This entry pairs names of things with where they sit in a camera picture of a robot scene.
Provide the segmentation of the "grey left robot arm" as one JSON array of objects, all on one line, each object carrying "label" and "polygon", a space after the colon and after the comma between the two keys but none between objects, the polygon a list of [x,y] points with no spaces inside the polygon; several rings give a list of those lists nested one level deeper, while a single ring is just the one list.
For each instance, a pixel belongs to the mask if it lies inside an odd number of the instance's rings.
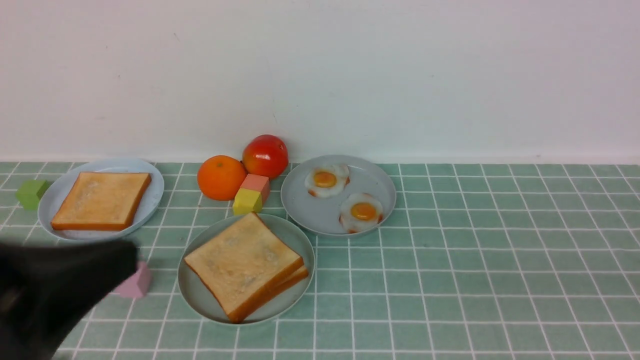
[{"label": "grey left robot arm", "polygon": [[136,273],[130,240],[0,246],[0,355],[50,360],[95,305]]}]

